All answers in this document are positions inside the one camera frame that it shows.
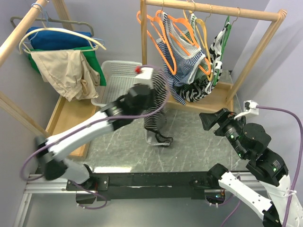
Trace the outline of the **dark striped tank top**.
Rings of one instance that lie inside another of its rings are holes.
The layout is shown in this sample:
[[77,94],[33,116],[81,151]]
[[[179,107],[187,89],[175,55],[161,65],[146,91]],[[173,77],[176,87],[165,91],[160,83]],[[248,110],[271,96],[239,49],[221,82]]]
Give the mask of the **dark striped tank top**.
[[[154,69],[151,81],[154,90],[154,106],[147,109],[145,114],[150,114],[159,109],[166,101],[168,91],[166,89],[166,78],[160,69]],[[169,147],[173,142],[172,137],[165,137],[161,134],[161,129],[166,122],[166,116],[163,109],[155,114],[145,117],[143,125],[145,129],[146,142],[151,146]]]

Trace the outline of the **orange plastic hanger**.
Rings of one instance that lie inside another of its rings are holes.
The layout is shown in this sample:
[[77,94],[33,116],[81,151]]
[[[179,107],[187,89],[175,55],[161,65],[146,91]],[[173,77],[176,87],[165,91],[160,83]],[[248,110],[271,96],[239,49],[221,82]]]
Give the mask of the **orange plastic hanger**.
[[155,40],[151,33],[147,30],[147,35],[150,37],[151,41],[154,43],[157,51],[162,57],[163,62],[166,64],[168,70],[172,75],[177,73],[177,63],[173,56],[172,48],[170,47],[168,38],[166,36],[166,29],[164,27],[163,21],[160,17],[151,17],[147,15],[151,26],[154,28],[159,38]]

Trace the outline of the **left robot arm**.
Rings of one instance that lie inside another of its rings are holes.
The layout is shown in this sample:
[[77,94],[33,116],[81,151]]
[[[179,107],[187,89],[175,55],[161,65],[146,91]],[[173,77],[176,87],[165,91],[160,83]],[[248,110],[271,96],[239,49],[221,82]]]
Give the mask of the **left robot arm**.
[[108,103],[84,122],[47,138],[43,151],[37,155],[44,178],[48,181],[65,178],[84,190],[91,189],[95,183],[91,170],[87,165],[67,159],[67,156],[91,140],[130,124],[135,116],[154,106],[154,98],[154,89],[136,84],[127,94]]

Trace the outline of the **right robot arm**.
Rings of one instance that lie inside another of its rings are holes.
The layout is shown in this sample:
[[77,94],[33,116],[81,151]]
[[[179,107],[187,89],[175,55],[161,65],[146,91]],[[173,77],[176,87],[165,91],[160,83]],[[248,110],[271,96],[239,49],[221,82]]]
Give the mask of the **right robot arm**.
[[283,158],[268,148],[271,137],[264,127],[247,123],[243,113],[225,108],[215,113],[200,113],[199,117],[205,131],[218,124],[214,134],[225,137],[239,158],[247,160],[247,170],[269,197],[254,191],[221,164],[215,164],[207,172],[208,185],[231,192],[258,215],[265,227],[301,227],[303,207],[294,189],[298,177],[291,178]]

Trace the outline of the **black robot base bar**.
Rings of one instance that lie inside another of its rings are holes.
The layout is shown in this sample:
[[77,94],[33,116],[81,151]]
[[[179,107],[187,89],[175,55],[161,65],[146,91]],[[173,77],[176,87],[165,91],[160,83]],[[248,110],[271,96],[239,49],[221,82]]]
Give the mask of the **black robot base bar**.
[[205,191],[220,186],[207,172],[94,173],[89,188],[107,200],[191,198],[202,200]]

